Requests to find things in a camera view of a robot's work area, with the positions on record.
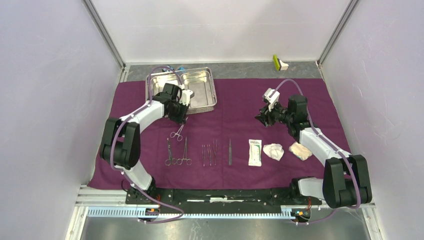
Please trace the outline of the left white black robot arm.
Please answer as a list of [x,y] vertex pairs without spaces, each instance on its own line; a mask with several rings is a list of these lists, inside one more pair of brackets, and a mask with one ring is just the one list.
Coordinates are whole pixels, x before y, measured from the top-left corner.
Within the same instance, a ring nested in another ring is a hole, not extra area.
[[154,179],[140,161],[141,133],[162,118],[184,125],[194,95],[181,84],[166,83],[157,94],[150,90],[141,107],[119,118],[110,117],[105,122],[99,155],[138,190],[137,196],[145,204],[156,200],[157,190],[151,186]]

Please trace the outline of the steel scalpel handle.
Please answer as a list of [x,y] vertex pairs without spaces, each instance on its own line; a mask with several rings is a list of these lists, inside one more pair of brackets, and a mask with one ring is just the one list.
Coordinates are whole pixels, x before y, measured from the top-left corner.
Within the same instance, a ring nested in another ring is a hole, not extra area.
[[228,141],[228,165],[232,165],[232,141],[229,139]]
[[212,140],[212,148],[213,148],[213,162],[214,162],[214,165],[216,165],[217,164],[217,148],[218,148],[217,139]]

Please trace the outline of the white sterile packet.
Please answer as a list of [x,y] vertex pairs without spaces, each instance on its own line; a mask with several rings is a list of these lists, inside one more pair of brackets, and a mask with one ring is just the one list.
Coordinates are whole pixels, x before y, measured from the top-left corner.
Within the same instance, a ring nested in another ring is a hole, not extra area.
[[262,141],[257,139],[249,140],[249,159],[248,165],[252,167],[261,167]]

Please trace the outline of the steel surgical scissors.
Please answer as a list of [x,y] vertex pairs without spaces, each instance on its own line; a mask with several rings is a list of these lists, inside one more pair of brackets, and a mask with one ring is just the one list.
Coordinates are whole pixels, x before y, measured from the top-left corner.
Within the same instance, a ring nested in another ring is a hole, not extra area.
[[173,155],[172,155],[171,142],[170,142],[169,138],[166,141],[167,141],[168,159],[166,159],[164,163],[165,163],[166,166],[176,165],[177,159],[174,158]]

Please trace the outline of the metal instrument tray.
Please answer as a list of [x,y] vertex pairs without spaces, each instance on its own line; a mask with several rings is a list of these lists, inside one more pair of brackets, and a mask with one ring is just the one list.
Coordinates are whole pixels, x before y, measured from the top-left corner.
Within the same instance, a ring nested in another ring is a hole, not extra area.
[[181,69],[177,70],[176,73],[171,71],[154,73],[151,75],[153,94],[162,91],[166,83],[178,84],[178,77],[180,77],[185,89],[194,92],[187,111],[189,115],[214,110],[217,104],[217,94],[212,71],[208,67]]

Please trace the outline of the white gauze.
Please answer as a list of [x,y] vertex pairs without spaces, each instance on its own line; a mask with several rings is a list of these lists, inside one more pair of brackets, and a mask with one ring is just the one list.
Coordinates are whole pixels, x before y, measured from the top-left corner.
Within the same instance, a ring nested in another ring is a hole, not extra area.
[[263,152],[271,159],[280,161],[284,155],[283,146],[277,143],[266,144],[263,146]]

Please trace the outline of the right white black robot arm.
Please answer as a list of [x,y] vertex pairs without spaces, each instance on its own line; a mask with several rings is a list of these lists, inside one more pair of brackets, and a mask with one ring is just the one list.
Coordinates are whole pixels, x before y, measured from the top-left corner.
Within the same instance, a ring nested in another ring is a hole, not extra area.
[[265,106],[255,119],[264,126],[284,124],[296,143],[309,150],[323,165],[323,178],[294,178],[289,199],[302,204],[309,197],[325,201],[332,209],[357,208],[372,201],[372,188],[367,160],[361,154],[352,155],[326,137],[309,118],[308,99],[295,94],[286,107],[279,103],[279,92],[269,88],[263,95]]

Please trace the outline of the purple cloth wrap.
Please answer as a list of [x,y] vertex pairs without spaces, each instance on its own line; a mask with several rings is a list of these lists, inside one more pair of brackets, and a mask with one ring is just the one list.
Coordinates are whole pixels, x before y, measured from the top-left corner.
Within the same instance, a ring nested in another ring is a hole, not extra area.
[[[302,91],[314,124],[341,149],[348,151],[341,121],[333,101],[321,79],[296,79],[283,83],[281,79],[217,79],[217,104],[210,112],[191,114],[182,130],[182,141],[170,137],[179,125],[162,118],[151,124],[140,136],[140,161],[154,178],[157,187],[167,189],[269,189],[287,187],[298,177],[321,178],[324,166],[315,157],[302,161],[289,151],[294,139],[284,124],[263,126],[255,116],[265,105],[262,96],[268,88],[278,88],[280,102]],[[165,165],[168,159],[167,139],[172,156],[183,156],[187,138],[187,156],[191,165]],[[232,165],[229,166],[229,139],[232,145]],[[217,140],[214,165],[213,140]],[[249,166],[249,140],[261,140],[262,166]],[[211,147],[211,166],[207,145]],[[280,144],[284,155],[280,161],[271,159],[264,145]],[[205,167],[202,163],[205,145]]]

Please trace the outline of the beige gauze roll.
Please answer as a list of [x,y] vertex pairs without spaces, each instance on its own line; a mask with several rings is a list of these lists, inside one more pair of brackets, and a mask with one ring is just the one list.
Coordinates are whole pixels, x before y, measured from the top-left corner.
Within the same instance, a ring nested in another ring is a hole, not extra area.
[[313,153],[305,146],[298,142],[294,142],[288,150],[294,154],[301,161],[307,160],[309,157],[313,155]]

